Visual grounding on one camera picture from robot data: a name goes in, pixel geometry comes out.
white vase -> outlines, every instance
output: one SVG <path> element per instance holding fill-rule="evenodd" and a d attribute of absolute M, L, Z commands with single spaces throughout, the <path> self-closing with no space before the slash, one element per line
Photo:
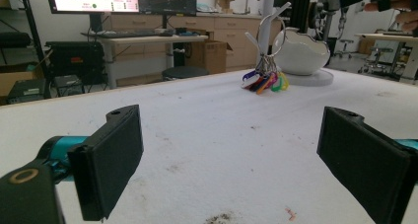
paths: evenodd
<path fill-rule="evenodd" d="M 286 28 L 274 40 L 272 52 L 280 51 L 274 56 L 276 65 L 284 73 L 294 75 L 312 75 L 323 67 L 329 59 L 328 45 L 323 41 L 316 41 L 308 35 L 297 33 L 298 29 Z"/>

white wall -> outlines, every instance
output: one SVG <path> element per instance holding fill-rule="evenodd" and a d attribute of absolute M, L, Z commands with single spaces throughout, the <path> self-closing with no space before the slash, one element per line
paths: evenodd
<path fill-rule="evenodd" d="M 34 10 L 37 31 L 39 33 L 42 45 L 51 40 L 85 40 L 80 33 L 84 33 L 89 28 L 89 17 L 87 15 L 52 15 L 49 10 L 47 0 L 30 0 Z M 248 6 L 251 13 L 257 13 L 262 8 L 262 1 L 249 0 Z M 204 3 L 214 6 L 215 0 L 197 0 L 198 3 Z M 236 12 L 244 11 L 245 0 L 235 0 L 231 7 Z M 392 12 L 383 13 L 358 13 L 354 14 L 354 8 L 351 8 L 346 23 L 345 38 L 358 40 L 354 37 L 356 33 L 373 33 L 375 29 L 387 28 L 391 23 Z M 334 22 L 331 28 L 331 36 L 337 32 L 339 13 L 334 16 Z M 355 50 L 357 43 L 350 45 L 350 50 Z"/>

desk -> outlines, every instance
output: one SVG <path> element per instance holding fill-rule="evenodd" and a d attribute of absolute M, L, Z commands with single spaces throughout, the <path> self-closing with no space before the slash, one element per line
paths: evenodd
<path fill-rule="evenodd" d="M 418 70 L 418 38 L 406 37 L 406 36 L 391 36 L 383 34 L 358 34 L 357 37 L 364 37 L 370 39 L 383 39 L 405 42 L 408 46 L 412 47 L 411 54 L 409 55 L 408 62 L 406 63 L 405 70 L 400 77 L 399 82 L 406 84 L 415 84 L 415 74 Z"/>
<path fill-rule="evenodd" d="M 326 87 L 260 96 L 247 71 L 0 107 L 0 176 L 55 135 L 90 135 L 105 114 L 138 104 L 142 161 L 109 223 L 374 223 L 316 154 L 323 107 L 363 115 L 392 138 L 416 138 L 418 89 L 324 69 Z M 67 223 L 83 223 L 73 183 L 57 186 Z M 296 212 L 291 217 L 286 208 Z M 414 190 L 404 223 L 418 220 Z"/>
<path fill-rule="evenodd" d="M 192 42 L 204 41 L 208 36 L 193 36 L 193 37 L 129 37 L 129 38 L 100 38 L 100 42 L 104 47 L 104 65 L 107 72 L 108 84 L 111 89 L 116 88 L 116 80 L 133 76 L 120 72 L 122 63 L 117 63 L 114 60 L 112 48 L 115 45 L 139 45 L 151 43 L 164 43 L 166 45 L 166 65 L 167 67 L 174 66 L 173 43 L 176 42 Z M 127 62 L 127 64 L 138 63 L 137 60 Z"/>

computer screen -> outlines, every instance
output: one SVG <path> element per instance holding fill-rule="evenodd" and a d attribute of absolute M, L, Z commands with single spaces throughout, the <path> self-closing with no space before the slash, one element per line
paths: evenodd
<path fill-rule="evenodd" d="M 48 0 L 52 14 L 138 13 L 138 0 Z"/>
<path fill-rule="evenodd" d="M 196 16 L 196 0 L 139 0 L 141 14 Z"/>

floor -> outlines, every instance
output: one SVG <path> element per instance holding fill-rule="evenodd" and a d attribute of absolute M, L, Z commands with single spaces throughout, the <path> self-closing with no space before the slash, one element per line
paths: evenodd
<path fill-rule="evenodd" d="M 330 69 L 335 69 L 335 70 L 340 70 L 340 71 L 345 71 L 345 72 L 349 72 L 349 73 L 355 73 L 355 74 L 359 74 L 359 69 L 362 67 L 362 65 L 365 64 L 366 58 L 368 57 L 368 55 L 366 54 L 358 54 L 358 53 L 354 53 L 352 54 L 352 57 L 349 58 L 348 55 L 344 55 L 343 57 L 339 57 L 339 56 L 334 56 L 331 57 L 329 64 L 326 65 L 326 68 L 330 68 Z M 398 79 L 393 78 L 393 77 L 387 77 L 387 76 L 380 76 L 380 75 L 376 75 L 376 74 L 371 74 L 371 73 L 361 73 L 362 75 L 366 76 L 366 77 L 378 77 L 378 78 L 383 78 L 386 80 L 391 80 L 391 81 L 398 81 Z M 108 86 L 106 84 L 102 84 L 102 85 L 93 85 L 93 86 L 85 86 L 85 92 L 99 92 L 99 91 L 104 91 L 104 90 L 108 90 Z M 56 94 L 56 90 L 54 88 L 51 88 L 51 97 L 57 97 Z"/>

